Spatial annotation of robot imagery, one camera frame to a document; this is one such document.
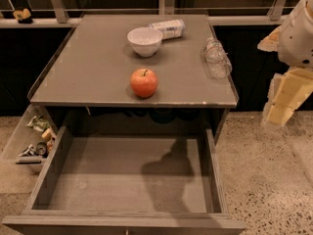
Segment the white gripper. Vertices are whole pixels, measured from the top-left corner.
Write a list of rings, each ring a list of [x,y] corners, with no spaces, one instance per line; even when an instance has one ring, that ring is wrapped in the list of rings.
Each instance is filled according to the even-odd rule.
[[[294,66],[274,74],[262,114],[264,127],[283,127],[313,93],[313,0],[300,0],[257,49],[278,51],[281,62]]]

